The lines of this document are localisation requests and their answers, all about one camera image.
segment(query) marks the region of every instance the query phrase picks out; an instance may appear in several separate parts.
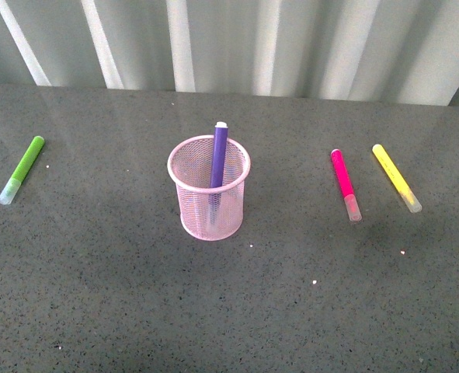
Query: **corrugated metal wall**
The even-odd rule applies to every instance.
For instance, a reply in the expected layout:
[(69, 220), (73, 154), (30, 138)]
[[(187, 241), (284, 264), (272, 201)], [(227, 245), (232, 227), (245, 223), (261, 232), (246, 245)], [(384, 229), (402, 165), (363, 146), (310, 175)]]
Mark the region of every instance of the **corrugated metal wall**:
[(459, 105), (459, 0), (0, 0), (0, 83)]

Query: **gray countertop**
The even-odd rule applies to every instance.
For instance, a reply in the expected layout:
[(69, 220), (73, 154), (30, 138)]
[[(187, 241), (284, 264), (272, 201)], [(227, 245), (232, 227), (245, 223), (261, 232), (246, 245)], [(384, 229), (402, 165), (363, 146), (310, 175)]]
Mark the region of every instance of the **gray countertop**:
[[(252, 169), (202, 242), (166, 162), (218, 120)], [(0, 192), (37, 134), (0, 205), (0, 372), (459, 371), (459, 107), (0, 85)]]

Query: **pink marker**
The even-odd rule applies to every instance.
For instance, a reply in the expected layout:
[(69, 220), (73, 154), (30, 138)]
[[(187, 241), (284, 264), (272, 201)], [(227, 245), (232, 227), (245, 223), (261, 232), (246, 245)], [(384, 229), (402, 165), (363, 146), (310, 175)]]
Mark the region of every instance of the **pink marker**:
[(339, 187), (345, 200), (346, 211), (350, 221), (362, 220), (360, 214), (359, 205), (356, 202), (355, 194), (353, 194), (352, 183), (348, 177), (348, 171), (346, 170), (345, 161), (343, 161), (343, 155), (339, 149), (335, 149), (331, 152), (332, 164), (335, 167), (336, 176), (338, 177)]

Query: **green marker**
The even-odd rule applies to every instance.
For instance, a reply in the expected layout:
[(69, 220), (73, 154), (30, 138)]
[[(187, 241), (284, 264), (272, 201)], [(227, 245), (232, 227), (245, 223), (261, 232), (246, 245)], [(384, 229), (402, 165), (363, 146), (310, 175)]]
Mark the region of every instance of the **green marker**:
[(17, 191), (20, 188), (20, 184), (24, 181), (32, 167), (37, 156), (40, 154), (41, 149), (44, 145), (44, 139), (41, 136), (36, 136), (33, 141), (30, 143), (29, 147), (26, 150), (26, 154), (20, 159), (19, 165), (15, 169), (10, 177), (10, 180), (5, 185), (0, 194), (0, 204), (11, 204), (13, 197), (17, 194)]

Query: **mesh cup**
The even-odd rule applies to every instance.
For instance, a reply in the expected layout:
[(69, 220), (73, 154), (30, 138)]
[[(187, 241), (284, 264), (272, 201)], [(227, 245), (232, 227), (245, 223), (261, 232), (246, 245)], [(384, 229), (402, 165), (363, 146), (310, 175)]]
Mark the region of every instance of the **mesh cup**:
[(243, 222), (243, 191), (250, 156), (228, 138), (223, 185), (210, 188), (214, 136), (189, 138), (177, 145), (167, 161), (176, 183), (181, 223), (197, 239), (217, 241), (238, 230)]

